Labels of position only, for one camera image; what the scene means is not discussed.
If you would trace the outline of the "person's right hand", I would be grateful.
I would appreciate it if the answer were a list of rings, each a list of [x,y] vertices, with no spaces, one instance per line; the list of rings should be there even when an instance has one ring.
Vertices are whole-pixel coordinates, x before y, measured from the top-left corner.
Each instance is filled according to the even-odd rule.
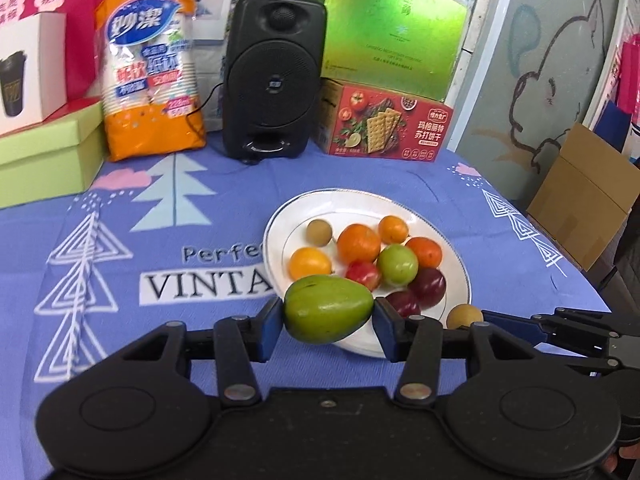
[[[626,446],[626,448],[619,448],[613,452],[603,464],[603,468],[607,472],[613,472],[620,460],[638,460],[640,457],[640,443],[635,445]]]

